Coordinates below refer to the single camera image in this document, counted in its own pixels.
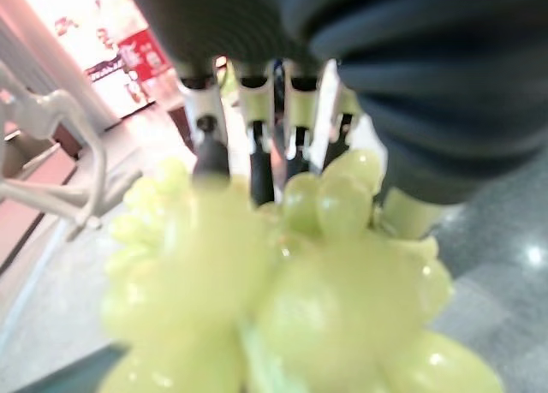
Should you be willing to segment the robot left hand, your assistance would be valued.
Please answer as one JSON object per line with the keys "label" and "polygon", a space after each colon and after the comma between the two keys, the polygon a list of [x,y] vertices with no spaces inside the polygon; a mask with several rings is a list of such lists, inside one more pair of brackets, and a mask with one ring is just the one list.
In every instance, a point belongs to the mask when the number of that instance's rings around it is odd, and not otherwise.
{"label": "robot left hand", "polygon": [[135,0],[176,65],[337,62],[388,152],[378,226],[424,235],[547,147],[547,0]]}

